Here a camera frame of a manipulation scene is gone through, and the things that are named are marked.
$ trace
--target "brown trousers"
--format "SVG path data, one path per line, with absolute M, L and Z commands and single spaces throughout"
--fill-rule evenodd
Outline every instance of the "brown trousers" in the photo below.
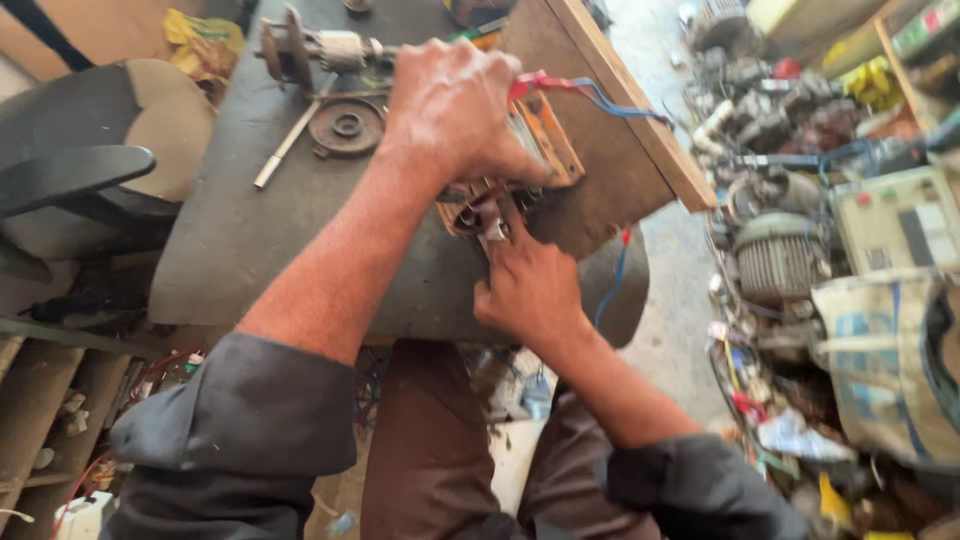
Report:
M 479 527 L 499 511 L 487 448 L 484 414 L 456 348 L 397 342 L 377 408 L 361 538 L 439 540 Z M 610 449 L 572 392 L 554 400 L 517 513 L 527 536 L 536 537 L 536 520 L 577 538 L 660 538 L 649 516 L 604 499 L 593 471 Z

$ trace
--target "rolled sleeve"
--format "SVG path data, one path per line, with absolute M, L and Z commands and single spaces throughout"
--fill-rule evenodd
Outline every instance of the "rolled sleeve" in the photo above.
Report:
M 269 339 L 224 337 L 190 382 L 135 405 L 116 456 L 172 471 L 316 477 L 356 461 L 349 366 Z
M 670 538 L 801 540 L 804 518 L 715 435 L 613 451 L 608 496 L 653 513 Z

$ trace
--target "workbench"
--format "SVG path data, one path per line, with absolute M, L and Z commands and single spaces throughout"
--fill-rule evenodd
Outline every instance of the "workbench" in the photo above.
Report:
M 279 20 L 284 2 L 263 0 L 256 18 Z M 341 0 L 291 0 L 310 30 L 352 30 L 385 45 L 422 43 L 458 29 L 440 0 L 391 0 L 353 19 Z M 304 132 L 266 189 L 253 179 L 309 105 L 300 90 L 281 91 L 263 61 L 259 25 L 230 80 L 204 162 L 163 252 L 149 318 L 162 324 L 230 325 L 332 219 L 368 159 L 319 160 Z M 314 66 L 314 84 L 324 77 Z M 622 284 L 605 311 L 601 332 L 615 346 L 633 337 L 649 282 L 639 230 L 633 234 Z M 585 312 L 592 318 L 612 287 L 619 236 L 579 264 Z M 488 274 L 474 238 L 451 236 L 431 209 L 415 235 L 373 319 L 368 338 L 510 343 L 473 317 L 473 285 Z

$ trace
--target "left hand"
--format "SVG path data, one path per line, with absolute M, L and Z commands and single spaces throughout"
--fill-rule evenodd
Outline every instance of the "left hand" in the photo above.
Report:
M 436 192 L 483 176 L 546 183 L 552 170 L 507 125 L 507 93 L 521 69 L 516 57 L 462 38 L 400 47 L 383 147 L 431 167 Z

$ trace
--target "chair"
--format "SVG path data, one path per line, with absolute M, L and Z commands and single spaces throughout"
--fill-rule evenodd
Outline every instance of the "chair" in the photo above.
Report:
M 189 194 L 213 119 L 204 93 L 174 65 L 159 60 L 86 69 L 0 103 L 0 182 L 8 184 L 0 190 L 47 201 L 18 209 L 3 203 L 0 269 L 45 281 L 44 261 L 162 247 L 165 235 L 157 236 L 156 227 L 166 222 L 169 230 Z M 116 145 L 147 149 L 156 167 L 121 184 L 100 178 L 91 193 L 86 187 L 70 189 L 81 179 L 69 169 L 58 169 L 56 177 L 43 165 L 45 160 L 74 162 L 79 173 L 94 157 L 132 156 L 118 149 L 77 152 Z M 24 176 L 28 171 L 43 171 L 43 184 L 32 184 L 40 180 Z M 33 191 L 24 191 L 30 185 Z

